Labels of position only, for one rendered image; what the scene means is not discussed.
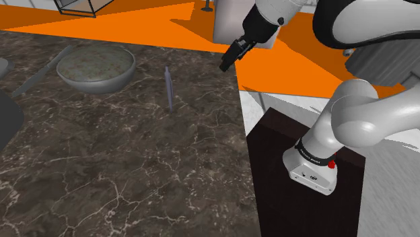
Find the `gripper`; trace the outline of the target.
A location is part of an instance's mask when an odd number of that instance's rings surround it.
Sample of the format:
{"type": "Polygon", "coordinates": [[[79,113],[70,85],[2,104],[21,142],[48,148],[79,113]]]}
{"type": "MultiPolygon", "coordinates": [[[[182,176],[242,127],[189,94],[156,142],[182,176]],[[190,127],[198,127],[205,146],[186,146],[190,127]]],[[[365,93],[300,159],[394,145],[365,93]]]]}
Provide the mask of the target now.
{"type": "Polygon", "coordinates": [[[236,60],[254,48],[257,43],[265,43],[277,31],[278,25],[266,20],[254,4],[242,22],[244,35],[242,40],[234,40],[221,58],[219,68],[226,72],[236,60]]]}

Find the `blue grey pen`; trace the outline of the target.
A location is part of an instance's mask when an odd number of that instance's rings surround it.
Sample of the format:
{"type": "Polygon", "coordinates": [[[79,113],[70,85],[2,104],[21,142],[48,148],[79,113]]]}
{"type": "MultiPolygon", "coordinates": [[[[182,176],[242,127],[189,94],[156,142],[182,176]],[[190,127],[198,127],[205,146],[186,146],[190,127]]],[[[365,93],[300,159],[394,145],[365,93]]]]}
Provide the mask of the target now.
{"type": "Polygon", "coordinates": [[[164,77],[165,77],[165,80],[166,80],[166,90],[167,90],[167,95],[168,95],[169,109],[170,109],[170,113],[172,113],[173,112],[174,93],[173,93],[172,79],[171,79],[171,75],[170,75],[170,71],[169,71],[168,66],[165,66],[164,77]]]}

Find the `grey bowl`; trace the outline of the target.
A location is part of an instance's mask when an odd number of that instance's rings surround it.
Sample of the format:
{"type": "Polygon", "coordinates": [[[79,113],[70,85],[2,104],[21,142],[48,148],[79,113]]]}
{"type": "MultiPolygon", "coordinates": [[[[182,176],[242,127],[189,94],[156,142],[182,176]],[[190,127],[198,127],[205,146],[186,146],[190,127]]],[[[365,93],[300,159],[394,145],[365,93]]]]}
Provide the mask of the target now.
{"type": "Polygon", "coordinates": [[[61,79],[80,92],[109,94],[123,89],[135,73],[135,56],[119,46],[87,46],[57,65],[61,79]]]}

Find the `grey ribbed furniture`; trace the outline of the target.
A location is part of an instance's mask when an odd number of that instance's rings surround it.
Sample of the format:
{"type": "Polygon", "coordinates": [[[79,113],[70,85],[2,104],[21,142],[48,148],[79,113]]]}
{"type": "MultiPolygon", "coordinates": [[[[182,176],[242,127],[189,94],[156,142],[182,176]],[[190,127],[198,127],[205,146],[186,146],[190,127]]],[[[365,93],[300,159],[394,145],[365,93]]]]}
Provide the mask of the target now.
{"type": "Polygon", "coordinates": [[[420,39],[393,40],[355,49],[345,62],[353,76],[375,86],[420,83],[420,39]]]}

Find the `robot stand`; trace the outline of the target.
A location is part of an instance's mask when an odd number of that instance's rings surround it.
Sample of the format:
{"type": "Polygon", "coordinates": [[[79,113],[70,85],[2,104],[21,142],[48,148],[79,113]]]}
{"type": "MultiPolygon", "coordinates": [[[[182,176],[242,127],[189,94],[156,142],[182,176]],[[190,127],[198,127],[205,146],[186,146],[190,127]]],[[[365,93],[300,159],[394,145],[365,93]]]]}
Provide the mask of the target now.
{"type": "Polygon", "coordinates": [[[262,237],[357,237],[365,157],[346,147],[335,160],[338,182],[323,195],[290,179],[282,162],[308,127],[269,108],[247,135],[262,237]]]}

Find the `grey knife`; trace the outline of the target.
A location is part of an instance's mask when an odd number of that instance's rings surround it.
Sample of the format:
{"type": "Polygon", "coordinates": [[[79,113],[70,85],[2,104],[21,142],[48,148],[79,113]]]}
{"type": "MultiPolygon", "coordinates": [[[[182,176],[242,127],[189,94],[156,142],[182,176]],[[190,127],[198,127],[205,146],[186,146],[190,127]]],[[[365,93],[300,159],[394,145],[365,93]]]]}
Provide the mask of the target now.
{"type": "Polygon", "coordinates": [[[65,47],[55,58],[47,63],[40,71],[35,73],[31,78],[27,79],[19,88],[11,93],[12,97],[15,98],[26,91],[28,91],[35,83],[39,82],[45,74],[53,68],[63,57],[67,56],[73,50],[73,46],[69,45],[65,47]]]}

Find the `grey round dish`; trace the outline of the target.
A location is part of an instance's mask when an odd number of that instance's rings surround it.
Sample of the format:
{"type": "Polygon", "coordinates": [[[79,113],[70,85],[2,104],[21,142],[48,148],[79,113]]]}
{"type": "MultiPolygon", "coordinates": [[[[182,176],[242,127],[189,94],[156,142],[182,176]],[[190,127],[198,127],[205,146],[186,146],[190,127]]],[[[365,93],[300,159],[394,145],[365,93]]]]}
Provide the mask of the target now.
{"type": "Polygon", "coordinates": [[[13,61],[8,59],[0,58],[0,80],[8,75],[15,67],[13,61]]]}

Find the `black frame side table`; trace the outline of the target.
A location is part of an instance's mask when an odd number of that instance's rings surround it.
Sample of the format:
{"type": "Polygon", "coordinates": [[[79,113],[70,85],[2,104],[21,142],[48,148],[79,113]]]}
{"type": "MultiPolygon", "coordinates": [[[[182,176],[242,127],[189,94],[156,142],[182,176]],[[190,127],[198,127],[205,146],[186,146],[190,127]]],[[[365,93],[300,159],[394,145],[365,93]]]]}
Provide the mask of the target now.
{"type": "Polygon", "coordinates": [[[62,15],[96,18],[96,14],[114,0],[53,0],[62,15]]]}

